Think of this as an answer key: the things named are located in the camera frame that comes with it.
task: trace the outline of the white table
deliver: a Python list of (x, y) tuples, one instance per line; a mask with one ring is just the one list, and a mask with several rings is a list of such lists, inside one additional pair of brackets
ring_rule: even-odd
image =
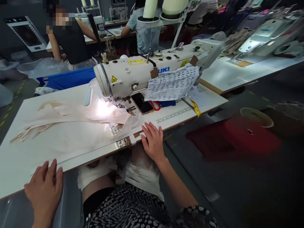
[[(88, 85), (81, 85), (23, 101), (0, 146), (0, 199), (23, 190), (24, 184), (30, 180), (30, 175), (35, 167), (43, 164), (46, 160), (52, 161), (61, 155), (61, 153), (50, 153), (48, 148), (56, 144), (58, 138), (61, 138), (60, 133), (64, 132), (67, 127), (66, 124), (68, 123), (55, 124), (46, 131), (38, 134), (34, 139), (27, 138), (24, 142), (14, 141), (10, 143), (11, 139), (16, 137), (17, 131), (23, 124), (23, 120), (29, 118), (39, 109), (41, 104), (48, 101), (83, 104), (87, 87)], [(205, 89), (205, 92), (210, 97), (210, 101), (206, 100), (206, 105), (201, 107), (201, 112), (208, 112), (227, 102), (227, 100), (220, 95), (207, 88)], [(99, 88), (93, 89), (93, 96), (94, 95), (101, 96)], [(176, 106), (165, 107), (159, 111), (146, 114), (144, 115), (144, 119), (146, 122), (156, 121), (159, 118), (188, 107), (184, 101), (180, 101)], [(162, 129), (166, 130), (195, 117), (196, 113), (193, 109), (190, 109), (182, 114), (161, 121), (159, 125), (162, 126)], [(92, 132), (92, 129), (96, 130), (96, 127), (93, 128), (91, 125), (84, 124), (83, 122), (74, 122), (73, 126), (76, 130), (81, 130), (82, 132)], [(109, 124), (103, 123), (100, 126), (99, 132), (96, 133), (97, 135), (104, 138), (112, 136)], [(63, 167), (64, 171), (67, 171), (114, 153), (121, 148), (122, 147), (119, 147), (115, 142), (90, 153), (64, 161), (60, 163), (60, 166)]]
[(115, 26), (115, 25), (122, 25), (122, 24), (126, 24), (129, 20), (124, 20), (124, 21), (121, 21), (121, 20), (112, 20), (112, 21), (106, 21), (104, 23), (104, 26), (105, 27), (109, 27), (109, 26)]
[(244, 60), (256, 63), (240, 67), (226, 62), (229, 59), (228, 57), (216, 59), (208, 69), (203, 71), (199, 82), (217, 94), (223, 94), (304, 61), (304, 57), (294, 59), (272, 57), (256, 62), (258, 57), (253, 56)]
[[(94, 40), (90, 39), (90, 38), (87, 37), (86, 35), (83, 35), (83, 36), (85, 37), (85, 43), (86, 43), (86, 44), (96, 43)], [(113, 40), (113, 39), (114, 39), (114, 36), (112, 36), (112, 34), (108, 33), (108, 36), (109, 36), (109, 40)], [(101, 42), (104, 42), (104, 41), (106, 41), (106, 40), (107, 40), (106, 37), (100, 39)], [(51, 42), (50, 42), (50, 41), (49, 41), (48, 44), (47, 44), (46, 51), (47, 51), (47, 52), (52, 52), (52, 45), (51, 45)]]
[[(115, 39), (121, 39), (121, 31), (123, 30), (124, 27), (120, 27), (120, 28), (110, 28), (107, 29), (107, 31), (112, 34)], [(161, 33), (166, 29), (166, 26), (161, 27)], [(129, 33), (128, 36), (133, 36), (136, 35), (136, 30), (133, 30), (132, 32)]]

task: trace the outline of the black and white patterned clothing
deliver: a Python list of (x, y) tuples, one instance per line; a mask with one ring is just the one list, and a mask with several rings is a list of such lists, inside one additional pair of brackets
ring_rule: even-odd
[(85, 227), (218, 228), (214, 217), (201, 206), (184, 208), (176, 221), (172, 221), (164, 202), (129, 183), (113, 190), (94, 213), (89, 215)]

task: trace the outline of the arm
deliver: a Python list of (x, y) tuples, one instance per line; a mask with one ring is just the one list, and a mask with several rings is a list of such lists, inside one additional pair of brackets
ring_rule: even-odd
[(130, 34), (130, 32), (132, 32), (132, 30), (130, 29), (130, 27), (129, 27), (128, 25), (126, 25), (126, 26), (122, 29), (122, 31), (121, 31), (121, 33), (120, 33), (120, 36), (121, 36), (122, 38), (125, 38), (125, 37), (127, 37), (127, 36)]
[(176, 174), (169, 160), (165, 157), (162, 128), (159, 127), (159, 129), (157, 129), (152, 123), (145, 123), (145, 126), (146, 128), (142, 126), (142, 129), (146, 137), (141, 136), (143, 147), (150, 158), (157, 164), (178, 206), (180, 208), (197, 206), (198, 202)]
[(53, 34), (48, 34), (48, 38), (50, 40), (51, 46), (52, 46), (52, 52), (54, 55), (54, 58), (56, 60), (61, 60), (61, 54), (60, 54), (60, 47), (59, 44)]
[(86, 24), (84, 24), (81, 20), (78, 20), (76, 18), (76, 21), (78, 22), (83, 34), (86, 35), (87, 37), (89, 37), (91, 40), (94, 40), (95, 42), (97, 42), (93, 31), (91, 29), (89, 29), (89, 27)]
[(34, 224), (32, 228), (52, 228), (53, 220), (59, 205), (63, 190), (63, 170), (56, 172), (57, 161), (53, 160), (48, 168), (48, 161), (39, 166), (31, 181), (24, 185), (27, 198), (34, 210)]
[(130, 16), (127, 25), (121, 31), (120, 36), (122, 38), (127, 37), (130, 34), (130, 32), (132, 32), (135, 29), (136, 23), (137, 23), (136, 12), (133, 12), (133, 14)]

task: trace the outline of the juki logo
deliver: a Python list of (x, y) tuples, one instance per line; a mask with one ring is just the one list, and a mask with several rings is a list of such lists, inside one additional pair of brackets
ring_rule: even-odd
[(158, 73), (164, 73), (170, 70), (170, 67), (162, 68), (158, 70)]

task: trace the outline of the blue fabric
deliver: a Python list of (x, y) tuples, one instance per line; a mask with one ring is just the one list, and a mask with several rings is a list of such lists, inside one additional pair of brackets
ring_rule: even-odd
[(176, 106), (175, 101), (158, 101), (162, 107)]
[(94, 67), (48, 76), (47, 87), (64, 90), (89, 83), (95, 78)]

